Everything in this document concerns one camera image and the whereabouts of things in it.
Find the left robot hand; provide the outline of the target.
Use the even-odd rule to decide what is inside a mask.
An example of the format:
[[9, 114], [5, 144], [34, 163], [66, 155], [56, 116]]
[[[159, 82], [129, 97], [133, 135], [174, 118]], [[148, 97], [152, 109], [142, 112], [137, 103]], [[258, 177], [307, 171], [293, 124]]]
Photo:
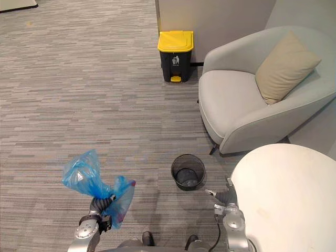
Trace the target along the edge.
[[97, 212], [101, 214], [105, 209], [107, 209], [110, 204], [116, 199], [116, 196], [112, 194], [111, 197], [108, 198], [93, 198], [90, 206], [89, 211], [91, 212]]

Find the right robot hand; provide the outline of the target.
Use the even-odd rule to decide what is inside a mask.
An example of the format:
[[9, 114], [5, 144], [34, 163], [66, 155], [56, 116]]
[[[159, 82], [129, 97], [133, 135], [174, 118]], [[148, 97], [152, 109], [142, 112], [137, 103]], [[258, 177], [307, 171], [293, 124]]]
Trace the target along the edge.
[[226, 186], [224, 191], [216, 192], [213, 190], [205, 189], [205, 192], [225, 205], [238, 205], [236, 190], [230, 178], [226, 179]]

